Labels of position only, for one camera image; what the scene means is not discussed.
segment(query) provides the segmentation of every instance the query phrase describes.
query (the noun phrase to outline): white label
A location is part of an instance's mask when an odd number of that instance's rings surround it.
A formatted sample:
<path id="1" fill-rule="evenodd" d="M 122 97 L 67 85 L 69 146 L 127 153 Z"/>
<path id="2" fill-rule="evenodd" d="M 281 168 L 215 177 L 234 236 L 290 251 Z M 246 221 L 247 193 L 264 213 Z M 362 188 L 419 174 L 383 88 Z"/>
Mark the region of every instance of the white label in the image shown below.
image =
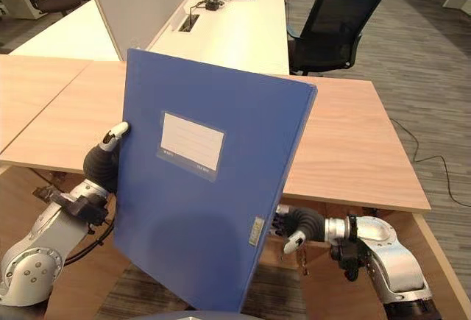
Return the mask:
<path id="1" fill-rule="evenodd" d="M 207 167 L 215 171 L 223 138 L 223 132 L 165 113 L 160 147 L 166 154 L 178 154 L 200 164 L 202 170 Z"/>

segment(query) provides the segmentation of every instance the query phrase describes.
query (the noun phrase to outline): floor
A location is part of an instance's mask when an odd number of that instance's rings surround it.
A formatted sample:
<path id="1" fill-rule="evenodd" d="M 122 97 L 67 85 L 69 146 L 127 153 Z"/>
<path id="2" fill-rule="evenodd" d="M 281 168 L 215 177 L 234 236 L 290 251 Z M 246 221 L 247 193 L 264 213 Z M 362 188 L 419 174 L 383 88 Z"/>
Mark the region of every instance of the floor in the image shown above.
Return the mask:
<path id="1" fill-rule="evenodd" d="M 182 311 L 187 306 L 167 288 L 131 265 L 116 283 L 94 320 L 129 319 Z M 259 265 L 242 313 L 261 319 L 305 320 L 305 312 L 299 274 L 295 270 Z"/>
<path id="2" fill-rule="evenodd" d="M 364 29 L 355 66 L 327 77 L 369 79 L 391 118 L 420 142 L 418 158 L 442 154 L 456 198 L 471 205 L 471 18 L 441 7 L 444 0 L 383 0 Z M 289 0 L 300 31 L 314 0 Z M 60 15 L 0 21 L 0 54 L 21 45 Z M 414 142 L 397 133 L 411 155 Z M 414 165 L 433 207 L 426 219 L 471 295 L 471 208 L 453 202 L 439 160 Z"/>

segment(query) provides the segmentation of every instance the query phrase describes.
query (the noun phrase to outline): chair backrest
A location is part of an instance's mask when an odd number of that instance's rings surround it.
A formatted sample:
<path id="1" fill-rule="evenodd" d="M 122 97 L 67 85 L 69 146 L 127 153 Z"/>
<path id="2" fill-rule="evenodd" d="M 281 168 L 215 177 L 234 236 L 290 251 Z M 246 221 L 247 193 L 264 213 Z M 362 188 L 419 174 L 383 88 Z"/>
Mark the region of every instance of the chair backrest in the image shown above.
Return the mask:
<path id="1" fill-rule="evenodd" d="M 352 43 L 381 0 L 316 0 L 301 33 L 304 40 Z"/>

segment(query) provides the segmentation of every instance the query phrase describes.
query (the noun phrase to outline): robotic hand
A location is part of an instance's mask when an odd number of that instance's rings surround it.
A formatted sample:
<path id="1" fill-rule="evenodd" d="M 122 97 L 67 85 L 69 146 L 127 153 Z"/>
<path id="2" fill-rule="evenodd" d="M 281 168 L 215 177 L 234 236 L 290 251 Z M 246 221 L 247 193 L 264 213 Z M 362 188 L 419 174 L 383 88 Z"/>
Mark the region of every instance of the robotic hand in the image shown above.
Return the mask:
<path id="1" fill-rule="evenodd" d="M 83 166 L 85 180 L 70 193 L 53 193 L 31 232 L 7 251 L 0 268 L 0 319 L 8 311 L 2 306 L 47 305 L 67 255 L 91 226 L 105 221 L 107 198 L 117 186 L 118 142 L 128 129 L 126 122 L 116 125 L 89 151 Z"/>
<path id="2" fill-rule="evenodd" d="M 325 219 L 316 211 L 280 205 L 272 225 L 287 236 L 284 252 L 305 241 L 330 244 L 330 256 L 353 282 L 366 266 L 389 320 L 440 320 L 432 293 L 416 258 L 397 239 L 393 227 L 376 217 Z"/>

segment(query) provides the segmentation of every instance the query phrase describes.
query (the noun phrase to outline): black device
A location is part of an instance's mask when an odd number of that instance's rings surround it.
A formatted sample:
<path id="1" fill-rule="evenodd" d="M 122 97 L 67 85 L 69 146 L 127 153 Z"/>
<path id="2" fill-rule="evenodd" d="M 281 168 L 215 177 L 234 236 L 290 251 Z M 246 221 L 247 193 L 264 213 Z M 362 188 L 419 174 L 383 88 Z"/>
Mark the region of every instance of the black device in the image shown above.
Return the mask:
<path id="1" fill-rule="evenodd" d="M 223 1 L 219 0 L 207 0 L 205 3 L 205 9 L 210 10 L 210 11 L 216 11 L 221 7 L 221 5 L 224 4 Z"/>

